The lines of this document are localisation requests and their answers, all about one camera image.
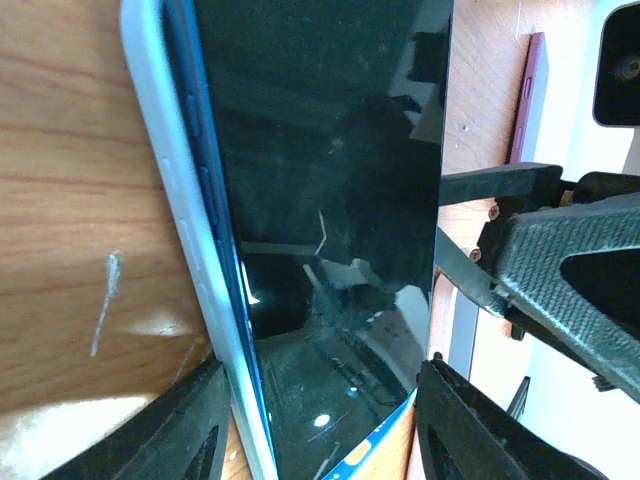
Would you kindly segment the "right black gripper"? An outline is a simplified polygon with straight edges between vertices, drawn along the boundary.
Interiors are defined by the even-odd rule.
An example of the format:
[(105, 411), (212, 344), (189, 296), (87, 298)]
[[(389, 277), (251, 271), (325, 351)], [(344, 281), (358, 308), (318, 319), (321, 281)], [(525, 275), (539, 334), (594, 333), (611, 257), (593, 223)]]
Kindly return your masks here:
[[(483, 227), (478, 247), (483, 260), (498, 256), (494, 275), (513, 304), (638, 399), (639, 177), (590, 172), (571, 182), (562, 172), (516, 163), (444, 175), (439, 204), (495, 199), (498, 215)], [(559, 207), (566, 191), (578, 204), (546, 209)], [(505, 318), (508, 303), (490, 275), (440, 227), (434, 263), (478, 307)]]

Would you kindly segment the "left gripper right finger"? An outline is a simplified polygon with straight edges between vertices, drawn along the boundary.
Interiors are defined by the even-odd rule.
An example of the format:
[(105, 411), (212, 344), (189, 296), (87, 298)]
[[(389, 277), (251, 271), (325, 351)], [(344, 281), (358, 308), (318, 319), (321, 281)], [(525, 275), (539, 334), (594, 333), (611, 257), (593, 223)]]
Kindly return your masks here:
[(440, 358), (422, 363), (416, 420), (428, 479), (602, 479), (551, 446)]

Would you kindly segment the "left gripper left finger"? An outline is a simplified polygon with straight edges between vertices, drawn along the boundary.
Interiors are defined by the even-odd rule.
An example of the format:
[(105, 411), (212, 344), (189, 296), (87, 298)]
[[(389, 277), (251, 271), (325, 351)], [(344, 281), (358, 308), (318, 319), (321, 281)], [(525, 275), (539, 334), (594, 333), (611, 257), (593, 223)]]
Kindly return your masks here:
[(223, 365), (209, 357), (48, 479), (219, 479), (230, 426)]

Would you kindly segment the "blue smartphone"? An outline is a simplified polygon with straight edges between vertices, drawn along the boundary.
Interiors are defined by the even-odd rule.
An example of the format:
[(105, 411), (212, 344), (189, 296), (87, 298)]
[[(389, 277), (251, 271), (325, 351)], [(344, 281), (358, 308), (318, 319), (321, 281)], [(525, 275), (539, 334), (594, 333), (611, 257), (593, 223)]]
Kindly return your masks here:
[(265, 479), (319, 479), (429, 340), (453, 3), (167, 1)]

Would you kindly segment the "light blue phone case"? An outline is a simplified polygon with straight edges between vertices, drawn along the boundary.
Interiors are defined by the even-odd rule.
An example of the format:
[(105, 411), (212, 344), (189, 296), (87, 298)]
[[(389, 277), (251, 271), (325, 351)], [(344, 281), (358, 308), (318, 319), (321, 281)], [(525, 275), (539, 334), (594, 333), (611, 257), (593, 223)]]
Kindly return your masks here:
[[(145, 126), (196, 291), (213, 354), (223, 366), (230, 405), (252, 475), (274, 479), (275, 462), (259, 415), (220, 256), (171, 77), (161, 1), (124, 1), (121, 39)], [(334, 466), (318, 463), (317, 479), (402, 479), (413, 441), (412, 396), (370, 428)]]

